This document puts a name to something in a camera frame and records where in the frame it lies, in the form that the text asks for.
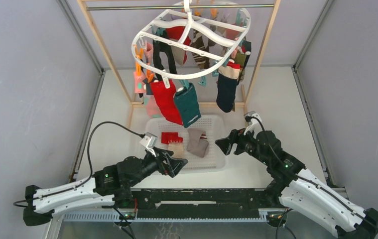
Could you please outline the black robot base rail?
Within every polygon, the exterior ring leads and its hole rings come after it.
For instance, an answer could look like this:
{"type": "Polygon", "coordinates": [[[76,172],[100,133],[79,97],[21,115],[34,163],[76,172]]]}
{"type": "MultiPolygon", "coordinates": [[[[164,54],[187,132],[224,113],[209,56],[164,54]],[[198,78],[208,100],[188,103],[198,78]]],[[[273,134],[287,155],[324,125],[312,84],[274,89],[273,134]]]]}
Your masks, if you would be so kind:
{"type": "Polygon", "coordinates": [[[133,189],[120,209],[139,220],[267,220],[284,206],[264,189],[133,189]]]}

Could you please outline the grey mauve sock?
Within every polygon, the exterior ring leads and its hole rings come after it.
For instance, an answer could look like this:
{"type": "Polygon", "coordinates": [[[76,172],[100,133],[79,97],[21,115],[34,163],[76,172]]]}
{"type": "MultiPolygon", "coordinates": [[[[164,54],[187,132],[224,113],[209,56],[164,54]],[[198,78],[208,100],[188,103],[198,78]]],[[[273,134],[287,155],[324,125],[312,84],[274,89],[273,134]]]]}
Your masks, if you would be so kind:
{"type": "Polygon", "coordinates": [[[204,130],[188,129],[187,151],[197,157],[204,158],[209,151],[209,142],[204,130]]]}

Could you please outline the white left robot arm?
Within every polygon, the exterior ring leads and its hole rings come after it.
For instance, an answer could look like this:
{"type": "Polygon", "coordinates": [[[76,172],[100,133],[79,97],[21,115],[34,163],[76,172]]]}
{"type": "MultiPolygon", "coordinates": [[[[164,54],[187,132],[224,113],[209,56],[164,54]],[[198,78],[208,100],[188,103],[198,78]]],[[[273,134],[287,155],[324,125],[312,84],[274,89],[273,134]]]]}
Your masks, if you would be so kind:
{"type": "Polygon", "coordinates": [[[155,172],[174,178],[186,164],[187,159],[174,158],[172,151],[155,147],[144,158],[129,156],[80,181],[49,189],[29,185],[25,189],[23,221],[30,227],[39,226],[77,209],[126,208],[133,202],[132,187],[155,172]]]}

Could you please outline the red and beige sock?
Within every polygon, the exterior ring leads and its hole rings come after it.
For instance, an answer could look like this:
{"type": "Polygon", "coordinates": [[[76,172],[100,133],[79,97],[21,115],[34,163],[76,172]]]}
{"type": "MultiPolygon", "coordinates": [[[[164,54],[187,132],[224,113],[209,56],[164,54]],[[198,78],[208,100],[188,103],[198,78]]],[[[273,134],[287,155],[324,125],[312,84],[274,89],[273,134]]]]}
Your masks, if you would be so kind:
{"type": "Polygon", "coordinates": [[[161,143],[168,146],[168,150],[173,152],[174,158],[184,158],[183,138],[177,132],[162,132],[161,143]]]}

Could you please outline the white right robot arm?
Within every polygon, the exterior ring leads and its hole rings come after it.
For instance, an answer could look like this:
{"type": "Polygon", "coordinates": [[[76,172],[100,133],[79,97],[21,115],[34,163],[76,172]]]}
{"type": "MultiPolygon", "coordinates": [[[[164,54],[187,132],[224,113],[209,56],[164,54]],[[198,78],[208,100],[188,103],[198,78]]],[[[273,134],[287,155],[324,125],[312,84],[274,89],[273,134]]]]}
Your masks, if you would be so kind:
{"type": "Polygon", "coordinates": [[[215,144],[223,154],[246,153],[266,166],[272,182],[262,201],[271,207],[293,209],[316,222],[339,239],[374,239],[378,234],[378,211],[350,202],[319,180],[300,160],[284,151],[270,131],[233,129],[215,144]]]}

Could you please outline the dark teal sock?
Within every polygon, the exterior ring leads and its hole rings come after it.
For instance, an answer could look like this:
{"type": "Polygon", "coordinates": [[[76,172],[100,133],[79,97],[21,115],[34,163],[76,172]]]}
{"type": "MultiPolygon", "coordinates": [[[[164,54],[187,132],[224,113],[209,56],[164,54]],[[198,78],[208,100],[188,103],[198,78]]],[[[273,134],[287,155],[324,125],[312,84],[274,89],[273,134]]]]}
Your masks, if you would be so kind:
{"type": "Polygon", "coordinates": [[[173,100],[185,128],[188,128],[202,117],[196,89],[192,83],[189,83],[188,88],[179,88],[174,94],[173,100]]]}

